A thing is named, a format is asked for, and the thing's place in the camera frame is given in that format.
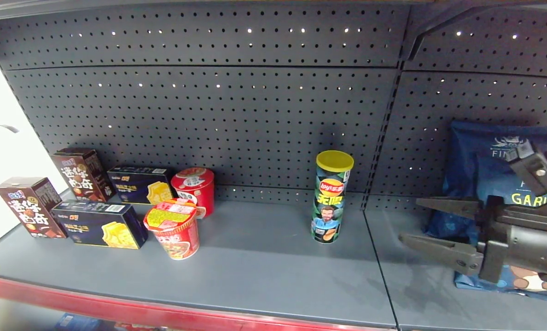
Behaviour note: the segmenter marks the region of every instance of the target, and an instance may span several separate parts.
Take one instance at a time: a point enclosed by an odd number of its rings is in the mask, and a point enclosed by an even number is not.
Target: potato chip can
[[[154,206],[143,220],[173,260],[184,260],[198,251],[196,205],[186,199],[171,199]]]
[[[324,151],[316,156],[311,235],[320,243],[330,244],[339,236],[345,190],[354,163],[351,155],[341,151]]]

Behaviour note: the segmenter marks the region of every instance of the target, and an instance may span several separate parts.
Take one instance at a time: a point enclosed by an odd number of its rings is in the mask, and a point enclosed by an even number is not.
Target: red shelf edge
[[[372,327],[336,325],[256,314],[184,308],[168,304],[116,299],[30,285],[0,278],[0,298],[93,318],[184,330],[234,331],[382,331]]]

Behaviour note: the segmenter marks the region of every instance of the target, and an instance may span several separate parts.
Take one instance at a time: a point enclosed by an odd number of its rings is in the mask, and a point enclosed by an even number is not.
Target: shelf bracket
[[[425,36],[437,29],[500,6],[547,4],[547,0],[450,0],[412,6],[400,59],[413,60]]]

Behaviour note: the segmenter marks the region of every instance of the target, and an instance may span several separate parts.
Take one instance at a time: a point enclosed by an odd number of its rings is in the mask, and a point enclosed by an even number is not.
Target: lay's chips can
[[[341,151],[324,151],[316,156],[316,188],[311,235],[330,244],[339,236],[347,180],[355,161]]]

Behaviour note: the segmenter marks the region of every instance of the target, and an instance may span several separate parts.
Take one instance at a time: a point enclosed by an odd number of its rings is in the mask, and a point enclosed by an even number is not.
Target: robotic arm
[[[530,142],[507,153],[507,162],[539,196],[547,193],[547,151]],[[419,198],[417,205],[473,218],[481,228],[477,246],[401,234],[399,239],[415,250],[462,274],[496,283],[503,264],[534,270],[547,281],[547,204],[540,207],[506,205],[491,195],[484,207],[477,199]]]

